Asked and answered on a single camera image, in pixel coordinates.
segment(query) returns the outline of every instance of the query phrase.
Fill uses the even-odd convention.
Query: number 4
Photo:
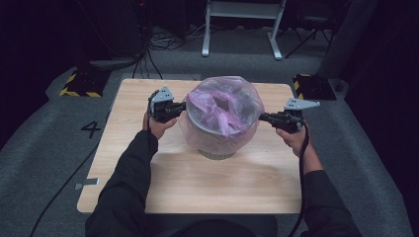
[[[98,123],[96,121],[92,121],[89,124],[83,126],[81,128],[81,130],[89,130],[90,131],[89,138],[92,138],[93,137],[93,133],[95,133],[95,131],[101,130],[100,128],[96,128],[96,126],[98,126]]]

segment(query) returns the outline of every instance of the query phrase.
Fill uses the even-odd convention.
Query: hand
[[[289,134],[279,128],[276,132],[284,140],[284,143],[293,149],[293,154],[299,157],[301,154],[301,146],[305,139],[305,127],[293,134]]]
[[[144,114],[144,119],[142,121],[142,129],[143,130],[147,130],[147,121],[148,121],[148,113]],[[167,128],[172,127],[175,123],[176,123],[176,119],[173,118],[169,121],[167,121],[166,123],[162,123],[162,122],[158,122],[156,120],[154,120],[154,118],[150,118],[150,129],[151,129],[151,133],[153,133],[153,135],[155,135],[155,137],[157,137],[157,140],[159,140],[163,134],[164,131],[166,131]]]

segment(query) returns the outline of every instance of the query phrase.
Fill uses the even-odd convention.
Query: handheld controller
[[[148,98],[148,114],[159,122],[167,122],[177,118],[186,110],[186,103],[174,103],[175,97],[167,86],[156,90]],[[259,120],[267,121],[274,128],[280,128],[288,133],[296,133],[303,127],[302,110],[320,106],[319,102],[310,102],[290,98],[283,112],[262,113]]]
[[[167,86],[156,90],[148,98],[148,114],[162,123],[177,118],[186,109],[186,103],[174,103],[174,99],[175,97]]]
[[[319,102],[290,98],[283,112],[263,113],[259,116],[259,120],[267,121],[272,127],[280,128],[288,133],[296,133],[301,130],[304,123],[301,110],[318,106],[320,106]]]

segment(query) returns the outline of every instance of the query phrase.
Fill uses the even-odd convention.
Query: wooden board
[[[181,102],[199,81],[125,79],[119,89],[78,210],[92,212],[121,154],[141,130],[147,99],[167,85]],[[293,96],[288,85],[253,83],[265,111],[282,111]],[[151,162],[148,213],[299,213],[297,158],[275,129],[260,122],[252,140],[225,160],[211,160],[190,147],[178,124],[166,131]]]

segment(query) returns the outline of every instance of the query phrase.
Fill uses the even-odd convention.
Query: pink plastic bag
[[[214,155],[229,155],[249,142],[265,111],[254,86],[238,76],[211,77],[187,97],[179,125],[187,143]]]

